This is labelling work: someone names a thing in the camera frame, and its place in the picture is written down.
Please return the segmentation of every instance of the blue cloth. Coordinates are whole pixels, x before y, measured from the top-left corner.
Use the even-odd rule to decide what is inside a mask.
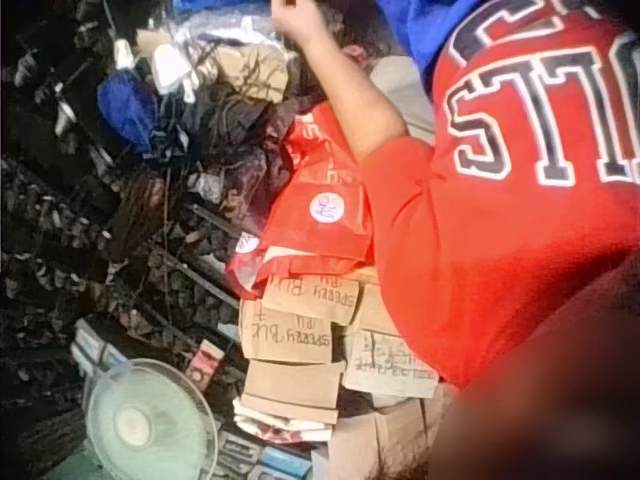
[[[377,0],[400,45],[431,77],[449,35],[482,0]]]
[[[206,8],[235,7],[241,4],[265,2],[266,0],[173,0],[173,9],[177,13],[184,13]]]
[[[152,149],[151,132],[158,122],[153,93],[133,72],[120,70],[98,87],[98,108],[107,123],[138,153]]]

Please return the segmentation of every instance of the hand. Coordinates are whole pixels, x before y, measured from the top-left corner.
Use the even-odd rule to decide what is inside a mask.
[[[314,0],[271,0],[271,20],[277,31],[294,40],[302,49],[330,36]]]

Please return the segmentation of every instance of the fan guard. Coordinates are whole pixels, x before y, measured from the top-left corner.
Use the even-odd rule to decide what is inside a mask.
[[[119,480],[208,480],[217,462],[209,405],[185,375],[156,360],[131,360],[98,379],[87,431]]]

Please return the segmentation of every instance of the red sweatshirt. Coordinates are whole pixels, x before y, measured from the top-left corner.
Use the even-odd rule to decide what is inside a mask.
[[[640,245],[640,40],[583,3],[480,7],[436,68],[435,147],[363,164],[388,310],[460,387]]]

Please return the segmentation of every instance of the round sticker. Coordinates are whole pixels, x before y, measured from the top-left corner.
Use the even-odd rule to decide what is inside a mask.
[[[309,211],[320,223],[334,223],[344,215],[344,200],[337,193],[321,193],[311,200]]]
[[[260,245],[260,239],[250,233],[242,232],[236,245],[236,253],[251,253]]]

